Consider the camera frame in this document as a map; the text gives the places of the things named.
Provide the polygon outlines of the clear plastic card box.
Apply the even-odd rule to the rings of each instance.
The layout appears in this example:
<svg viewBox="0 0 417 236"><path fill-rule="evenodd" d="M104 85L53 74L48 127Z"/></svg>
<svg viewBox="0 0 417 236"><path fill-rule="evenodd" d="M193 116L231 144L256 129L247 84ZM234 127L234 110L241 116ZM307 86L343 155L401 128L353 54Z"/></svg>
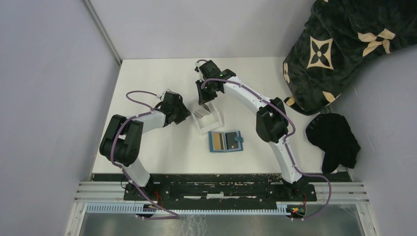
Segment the clear plastic card box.
<svg viewBox="0 0 417 236"><path fill-rule="evenodd" d="M197 132L201 135L223 126L219 110L212 102L199 105L198 100L192 101L187 108L191 112Z"/></svg>

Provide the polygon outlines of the blue leather card holder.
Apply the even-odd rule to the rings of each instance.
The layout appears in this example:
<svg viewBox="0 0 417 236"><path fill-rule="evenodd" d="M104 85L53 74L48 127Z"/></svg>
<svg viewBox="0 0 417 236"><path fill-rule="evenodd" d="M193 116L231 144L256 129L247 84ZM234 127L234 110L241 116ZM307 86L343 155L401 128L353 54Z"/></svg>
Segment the blue leather card holder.
<svg viewBox="0 0 417 236"><path fill-rule="evenodd" d="M240 131L208 132L209 151L213 153L228 153L243 151L243 137Z"/></svg>

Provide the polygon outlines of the dark grey credit card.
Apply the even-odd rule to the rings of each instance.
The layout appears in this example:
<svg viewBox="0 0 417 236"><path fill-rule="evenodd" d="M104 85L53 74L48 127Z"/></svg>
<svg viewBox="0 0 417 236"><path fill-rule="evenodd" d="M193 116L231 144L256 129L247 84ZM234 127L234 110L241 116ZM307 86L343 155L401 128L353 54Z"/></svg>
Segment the dark grey credit card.
<svg viewBox="0 0 417 236"><path fill-rule="evenodd" d="M226 150L236 150L239 149L239 141L238 138L238 132L227 132L225 133L226 138Z"/></svg>

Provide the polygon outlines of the gold credit card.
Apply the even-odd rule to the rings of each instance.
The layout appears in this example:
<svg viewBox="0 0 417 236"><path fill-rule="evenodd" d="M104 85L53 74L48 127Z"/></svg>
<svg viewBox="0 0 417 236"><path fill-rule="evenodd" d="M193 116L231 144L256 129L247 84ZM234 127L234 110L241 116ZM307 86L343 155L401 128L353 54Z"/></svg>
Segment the gold credit card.
<svg viewBox="0 0 417 236"><path fill-rule="evenodd" d="M214 151L224 151L225 150L225 143L224 143L224 135L221 132L212 132L212 149Z"/></svg>

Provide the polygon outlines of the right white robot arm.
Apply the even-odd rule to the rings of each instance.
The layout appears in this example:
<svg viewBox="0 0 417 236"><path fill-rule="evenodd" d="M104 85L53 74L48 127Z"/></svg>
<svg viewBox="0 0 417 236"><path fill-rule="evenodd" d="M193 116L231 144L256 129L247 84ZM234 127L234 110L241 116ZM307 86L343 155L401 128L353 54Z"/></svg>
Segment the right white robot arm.
<svg viewBox="0 0 417 236"><path fill-rule="evenodd" d="M307 187L290 146L289 137L295 133L295 125L285 112L280 98L271 99L245 84L230 69L221 70L212 60L199 59L195 69L199 105L213 101L218 92L235 98L256 116L256 133L268 143L278 161L284 182L284 195L291 201L298 200Z"/></svg>

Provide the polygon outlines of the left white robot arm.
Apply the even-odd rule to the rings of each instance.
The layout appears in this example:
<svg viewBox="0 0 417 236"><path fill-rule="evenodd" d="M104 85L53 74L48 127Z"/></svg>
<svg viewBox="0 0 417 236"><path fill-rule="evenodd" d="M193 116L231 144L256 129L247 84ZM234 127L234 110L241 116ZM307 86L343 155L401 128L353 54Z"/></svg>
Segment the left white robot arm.
<svg viewBox="0 0 417 236"><path fill-rule="evenodd" d="M149 183L151 175L138 157L142 135L172 122L179 124L190 115L183 97L166 90L161 101L155 107L150 106L148 112L129 118L113 115L100 143L99 153L122 170L128 181L136 186L136 194L141 199L149 200L154 196L155 188Z"/></svg>

